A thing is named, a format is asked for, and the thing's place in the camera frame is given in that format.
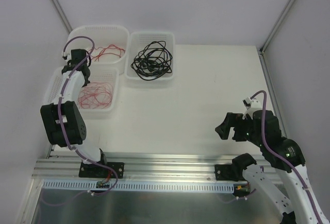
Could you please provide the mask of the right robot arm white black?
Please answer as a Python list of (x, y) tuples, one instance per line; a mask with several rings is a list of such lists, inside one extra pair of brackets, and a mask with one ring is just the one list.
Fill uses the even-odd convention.
[(311, 184), (306, 161), (299, 145), (282, 135), (277, 117), (272, 111), (254, 109), (242, 113), (228, 112), (215, 128), (220, 139), (227, 140), (233, 129), (233, 140), (256, 145), (285, 186), (285, 196), (258, 167), (248, 153), (241, 154), (228, 166), (218, 166), (221, 178), (247, 181), (254, 191), (265, 194), (278, 210), (282, 223), (329, 223), (324, 216)]

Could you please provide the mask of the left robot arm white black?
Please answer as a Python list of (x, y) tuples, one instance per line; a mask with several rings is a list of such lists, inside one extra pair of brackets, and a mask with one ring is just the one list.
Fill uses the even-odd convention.
[(81, 89), (90, 83), (89, 59), (84, 49), (71, 51), (56, 97), (40, 112), (49, 143), (76, 152), (95, 176), (103, 177), (108, 173), (106, 157), (100, 148), (85, 142), (87, 128), (77, 106)]

